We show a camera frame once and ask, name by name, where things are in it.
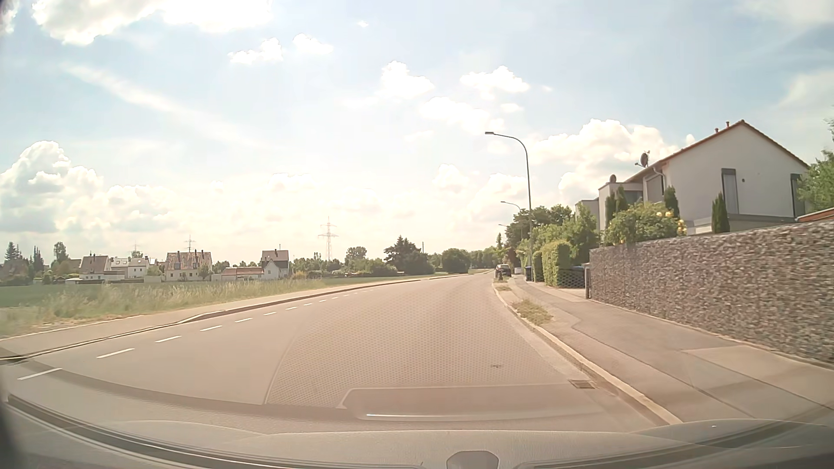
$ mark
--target house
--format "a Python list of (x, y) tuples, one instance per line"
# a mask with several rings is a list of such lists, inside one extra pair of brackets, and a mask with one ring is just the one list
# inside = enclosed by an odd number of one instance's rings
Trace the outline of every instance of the house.
[(289, 251), (261, 251), (260, 265), (264, 269), (265, 280), (283, 279), (289, 276)]
[(121, 272), (124, 277), (128, 276), (128, 264), (130, 258), (128, 257), (111, 257), (110, 270), (113, 272)]
[(128, 276), (129, 279), (138, 279), (144, 277), (148, 273), (150, 260), (145, 257), (133, 257), (128, 262)]
[(798, 180), (808, 165), (744, 120), (677, 152), (648, 164), (622, 182), (614, 175), (599, 189), (599, 197), (581, 200), (599, 214), (597, 228), (606, 226), (605, 198), (618, 188), (633, 204), (662, 202), (666, 188), (675, 187), (687, 234), (711, 233), (712, 202), (724, 194), (731, 231), (795, 223), (806, 213), (797, 194)]
[(105, 280), (104, 272), (111, 272), (110, 257), (106, 255), (85, 255), (79, 267), (81, 280)]
[(221, 281), (234, 280), (262, 280), (264, 278), (263, 267), (226, 267), (220, 274)]
[(199, 269), (208, 266), (211, 272), (211, 253), (205, 251), (169, 252), (165, 258), (165, 281), (196, 281), (202, 280)]

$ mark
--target sky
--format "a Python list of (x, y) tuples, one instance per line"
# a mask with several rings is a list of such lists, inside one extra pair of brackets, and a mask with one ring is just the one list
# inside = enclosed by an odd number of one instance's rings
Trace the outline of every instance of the sky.
[(495, 243), (745, 119), (831, 147), (834, 0), (7, 0), (0, 242), (49, 261)]

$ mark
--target lamp post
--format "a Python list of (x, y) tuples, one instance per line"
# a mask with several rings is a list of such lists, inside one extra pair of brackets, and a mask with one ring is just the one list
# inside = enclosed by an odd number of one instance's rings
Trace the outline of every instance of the lamp post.
[(513, 137), (511, 135), (496, 134), (495, 132), (489, 132), (489, 131), (484, 132), (484, 134), (486, 134), (486, 135), (495, 135), (495, 136), (498, 136), (498, 137), (504, 137), (505, 139), (513, 139), (516, 142), (520, 143), (521, 148), (524, 149), (524, 159), (525, 159), (525, 163), (527, 164), (527, 206), (528, 206), (528, 210), (529, 210), (529, 212), (527, 213), (527, 219), (530, 221), (530, 234), (528, 235), (528, 237), (530, 238), (530, 253), (528, 253), (528, 256), (530, 257), (530, 278), (532, 280), (535, 280), (535, 278), (532, 277), (532, 275), (533, 275), (533, 196), (531, 195), (531, 191), (530, 191), (530, 156), (527, 154), (527, 147), (525, 147), (524, 142), (522, 142), (521, 140), (518, 140), (516, 137)]

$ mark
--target bush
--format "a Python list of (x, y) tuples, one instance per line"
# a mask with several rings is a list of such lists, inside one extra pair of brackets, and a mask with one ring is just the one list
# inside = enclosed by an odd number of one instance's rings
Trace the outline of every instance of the bush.
[(469, 272), (470, 258), (463, 250), (449, 248), (440, 255), (443, 270), (450, 274), (465, 274)]
[(542, 271), (541, 251), (533, 253), (533, 280), (536, 282), (545, 281), (545, 272)]
[(662, 204), (634, 204), (617, 212), (605, 230), (607, 245), (632, 244), (679, 235), (678, 219)]
[(541, 248), (541, 264), (544, 280), (550, 286), (562, 286), (560, 270), (570, 268), (570, 243), (565, 240), (551, 241)]

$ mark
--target grass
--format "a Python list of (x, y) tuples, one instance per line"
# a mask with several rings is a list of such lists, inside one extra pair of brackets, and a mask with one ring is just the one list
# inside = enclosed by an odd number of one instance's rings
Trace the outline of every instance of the grass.
[(146, 315), (339, 285), (413, 277), (359, 277), (251, 282), (0, 287), (0, 337), (128, 315)]
[(535, 325), (543, 325), (553, 318), (544, 308), (530, 300), (516, 301), (513, 303), (513, 308), (518, 311), (521, 317)]

